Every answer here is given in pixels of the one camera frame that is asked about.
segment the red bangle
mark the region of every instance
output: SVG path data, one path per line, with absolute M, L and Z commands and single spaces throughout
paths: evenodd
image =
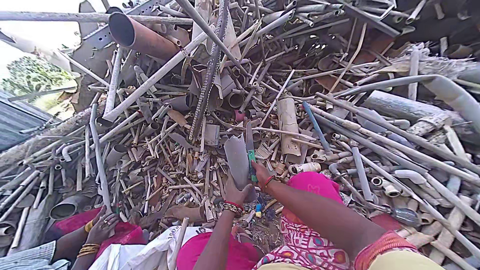
M 238 205 L 238 204 L 236 204 L 236 203 L 234 203 L 234 202 L 230 202 L 230 201 L 225 201 L 225 203 L 233 204 L 234 206 L 240 208 L 240 210 L 242 210 L 242 212 L 243 212 L 243 207 L 241 207 L 240 205 Z
M 264 186 L 260 189 L 260 191 L 263 192 L 263 191 L 265 190 L 267 184 L 268 184 L 272 179 L 274 179 L 274 178 L 275 178 L 274 175 L 268 177 L 268 178 L 267 178 L 267 181 L 265 182 Z

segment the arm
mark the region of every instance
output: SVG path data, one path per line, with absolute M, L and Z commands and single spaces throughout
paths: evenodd
M 260 186 L 268 171 L 252 162 Z M 337 202 L 316 194 L 270 181 L 265 191 L 299 217 L 305 225 L 319 232 L 336 246 L 355 257 L 363 248 L 378 240 L 386 230 Z
M 232 231 L 232 222 L 235 214 L 223 210 L 216 223 L 205 249 L 198 257 L 193 270 L 223 270 L 227 265 L 228 240 Z
M 93 225 L 95 225 L 100 217 L 105 214 L 105 211 L 106 207 L 103 206 L 97 216 L 93 219 Z M 52 262 L 55 262 L 59 259 L 74 261 L 78 252 L 82 248 L 82 245 L 85 243 L 87 236 L 88 232 L 85 230 L 85 226 L 82 226 L 78 230 L 60 237 L 60 239 L 57 240 Z
M 98 244 L 109 238 L 110 232 L 119 223 L 119 216 L 117 214 L 103 215 L 88 233 L 85 244 Z M 80 256 L 76 259 L 72 266 L 72 270 L 87 270 L 95 261 L 97 253 Z
M 228 176 L 225 198 L 227 201 L 238 205 L 243 204 L 243 200 L 253 188 L 248 184 L 242 191 L 239 191 L 233 183 L 231 175 Z M 203 252 L 198 257 L 193 270 L 224 270 L 227 265 L 228 240 L 232 231 L 232 222 L 235 213 L 230 210 L 223 210 L 218 219 L 210 239 L 207 242 Z

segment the corrugated roof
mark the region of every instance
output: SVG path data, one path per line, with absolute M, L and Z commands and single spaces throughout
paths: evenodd
M 0 151 L 11 148 L 32 136 L 19 131 L 43 125 L 52 116 L 23 102 L 10 102 L 10 93 L 0 91 Z

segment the sky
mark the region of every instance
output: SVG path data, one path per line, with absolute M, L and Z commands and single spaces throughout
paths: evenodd
M 77 13 L 81 1 L 83 0 L 8 0 L 2 1 L 0 11 Z M 121 7 L 121 3 L 127 0 L 108 1 L 111 6 Z M 101 0 L 89 0 L 89 2 L 97 12 L 105 12 Z M 0 29 L 56 49 L 61 48 L 62 44 L 71 48 L 80 41 L 80 38 L 75 35 L 78 31 L 76 22 L 0 21 Z M 9 76 L 7 64 L 25 55 L 31 54 L 0 41 L 0 78 Z

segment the pink cloth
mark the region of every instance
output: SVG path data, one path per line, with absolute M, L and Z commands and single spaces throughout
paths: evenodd
M 287 185 L 343 204 L 339 185 L 323 174 L 302 172 L 290 178 Z M 228 242 L 227 270 L 257 269 L 263 264 L 272 262 L 292 263 L 312 270 L 346 270 L 350 267 L 348 255 L 344 250 L 336 248 L 332 242 L 308 228 L 288 209 L 284 208 L 283 214 L 281 221 L 283 245 L 259 261 L 252 244 L 239 243 L 232 236 Z M 211 233 L 199 234 L 181 248 L 177 258 L 178 270 L 193 269 L 210 235 Z
M 290 178 L 287 185 L 295 189 L 315 193 L 343 204 L 342 197 L 340 197 L 339 194 L 340 185 L 321 173 L 301 172 Z
M 288 186 L 332 199 L 343 205 L 340 186 L 325 175 L 316 172 L 302 172 L 287 183 Z M 310 229 L 291 211 L 283 208 L 280 232 L 283 245 L 265 255 L 253 268 L 267 263 L 285 262 L 312 270 L 347 270 L 351 262 L 347 253 L 334 243 Z
M 177 270 L 192 270 L 212 233 L 201 233 L 188 240 L 177 257 Z M 240 243 L 232 235 L 228 241 L 227 270 L 250 270 L 258 261 L 258 254 L 250 243 Z
M 54 227 L 60 229 L 63 235 L 71 233 L 83 226 L 89 221 L 95 218 L 100 212 L 100 208 L 92 209 L 87 212 L 76 214 L 65 220 L 58 221 L 54 224 Z M 111 244 L 122 245 L 146 245 L 147 241 L 144 238 L 142 228 L 140 226 L 132 225 L 126 222 L 119 222 L 115 226 L 115 234 L 109 239 L 102 242 L 100 250 L 96 257 L 98 258 L 102 252 Z

